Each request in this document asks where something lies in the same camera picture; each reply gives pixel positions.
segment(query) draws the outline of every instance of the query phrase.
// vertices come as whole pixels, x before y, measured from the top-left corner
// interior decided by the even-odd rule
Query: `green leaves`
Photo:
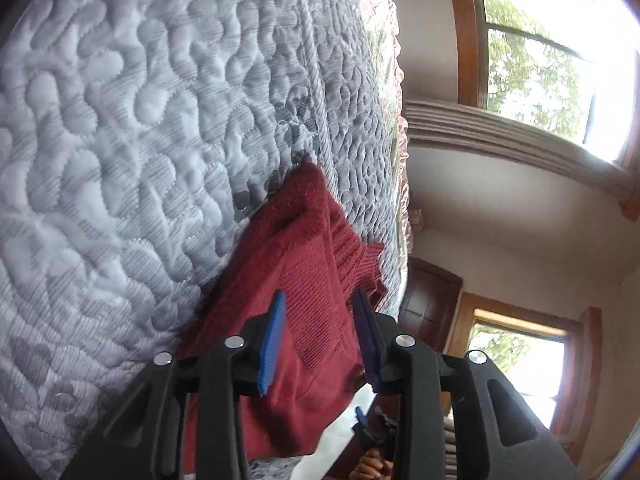
[[[549,37],[544,25],[510,0],[484,0],[492,23]],[[567,139],[579,134],[583,111],[575,59],[552,46],[518,34],[489,29],[487,109]]]
[[[506,374],[531,350],[525,337],[490,325],[476,323],[471,335],[470,350],[482,350]]]

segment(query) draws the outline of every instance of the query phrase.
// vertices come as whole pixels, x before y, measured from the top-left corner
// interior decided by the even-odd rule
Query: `quilted mattress cover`
[[[0,82],[0,418],[41,478],[304,158],[385,243],[397,314],[397,125],[356,0],[32,0]]]
[[[404,72],[398,65],[400,43],[396,3],[394,0],[358,0],[369,42],[370,56],[378,77],[376,87],[382,105],[383,121],[393,132],[392,158],[399,200],[399,267],[401,289],[406,286],[408,241],[411,226],[408,218],[409,182],[406,175],[408,154],[407,122],[402,116],[402,87]]]

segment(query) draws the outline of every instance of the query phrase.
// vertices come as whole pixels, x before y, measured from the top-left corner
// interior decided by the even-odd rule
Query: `metal bolt head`
[[[154,364],[158,366],[165,366],[174,360],[174,356],[169,352],[160,352],[154,356]]]
[[[482,365],[486,362],[487,356],[482,350],[472,350],[469,352],[469,360],[477,365]]]
[[[415,345],[415,339],[408,334],[400,334],[396,336],[396,344],[404,348],[409,348]]]
[[[225,339],[225,346],[231,349],[242,348],[244,346],[244,339],[239,335],[227,337]]]

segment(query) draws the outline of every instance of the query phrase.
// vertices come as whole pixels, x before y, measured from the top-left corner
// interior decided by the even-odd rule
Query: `white wall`
[[[640,418],[640,266],[622,283],[621,301],[612,317],[616,359],[610,384],[601,384],[600,416],[585,449],[590,466],[598,464],[595,457],[615,454]]]
[[[451,0],[394,0],[398,6],[398,63],[405,99],[458,101],[458,49]]]
[[[428,226],[621,283],[639,262],[640,222],[575,180],[473,153],[409,148],[412,205]]]
[[[615,282],[430,229],[415,237],[412,256],[461,276],[463,290],[556,316],[578,319],[589,306],[610,310],[620,300]]]
[[[461,276],[463,290],[486,298],[571,319],[577,319],[589,306],[602,309],[604,342],[600,391],[592,431],[579,467],[588,478],[607,456],[620,448],[629,432],[628,424],[621,424],[619,417],[612,420],[612,413],[619,410],[616,406],[637,405],[640,408],[637,394],[627,404],[620,404],[616,399],[622,381],[620,370],[616,368],[620,355],[616,317],[621,303],[619,284],[571,266],[532,259],[499,246],[433,229],[415,237],[412,256]],[[633,286],[630,283],[626,288],[626,294],[640,304],[640,268]],[[635,326],[640,328],[638,309],[636,314]],[[634,343],[636,354],[640,355],[640,335]],[[638,372],[633,379],[626,380],[637,386],[640,360],[636,361],[634,370]],[[626,386],[629,393],[631,389],[631,385]]]

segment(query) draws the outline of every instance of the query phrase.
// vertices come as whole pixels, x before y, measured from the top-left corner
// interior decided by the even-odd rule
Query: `blue gripper pad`
[[[360,343],[360,353],[364,363],[364,373],[373,391],[380,392],[382,380],[380,378],[380,351],[373,335],[373,310],[369,298],[362,288],[353,293],[353,322]]]
[[[280,342],[284,323],[287,319],[287,300],[284,292],[276,290],[271,300],[269,309],[269,324],[264,334],[262,348],[260,349],[260,370],[258,371],[258,393],[263,397],[269,391],[276,365],[278,364],[278,353],[280,352]]]
[[[367,416],[362,412],[362,408],[360,406],[356,406],[356,420],[363,428],[369,427],[369,420]]]

